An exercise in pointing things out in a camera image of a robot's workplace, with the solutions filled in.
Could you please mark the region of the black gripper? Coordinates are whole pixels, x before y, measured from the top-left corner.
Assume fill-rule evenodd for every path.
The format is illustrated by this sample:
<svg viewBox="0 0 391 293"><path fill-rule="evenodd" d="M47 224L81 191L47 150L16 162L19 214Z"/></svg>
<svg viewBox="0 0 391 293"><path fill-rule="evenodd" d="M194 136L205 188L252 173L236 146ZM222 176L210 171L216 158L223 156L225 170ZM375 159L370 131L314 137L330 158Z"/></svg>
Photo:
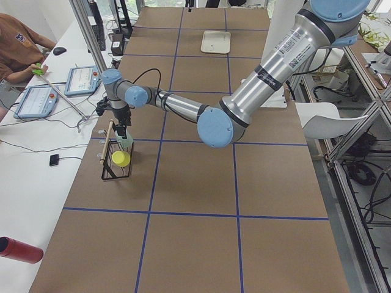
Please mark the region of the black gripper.
<svg viewBox="0 0 391 293"><path fill-rule="evenodd" d="M116 126L117 136L126 138L126 126L131 126L131 111L129 105L120 109L113 109L114 117L118 119L119 124Z"/></svg>

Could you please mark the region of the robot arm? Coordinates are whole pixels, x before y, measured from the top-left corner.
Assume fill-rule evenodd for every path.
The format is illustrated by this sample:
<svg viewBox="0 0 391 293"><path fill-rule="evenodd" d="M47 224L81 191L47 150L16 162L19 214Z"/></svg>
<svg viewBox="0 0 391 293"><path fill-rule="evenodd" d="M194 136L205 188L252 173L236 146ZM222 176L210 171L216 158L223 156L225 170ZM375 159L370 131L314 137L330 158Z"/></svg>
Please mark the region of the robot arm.
<svg viewBox="0 0 391 293"><path fill-rule="evenodd" d="M352 45L368 1L305 1L270 27L262 9L144 7L119 68L103 72L121 132L153 106L188 121L199 140L239 141L252 116L322 49Z"/></svg>

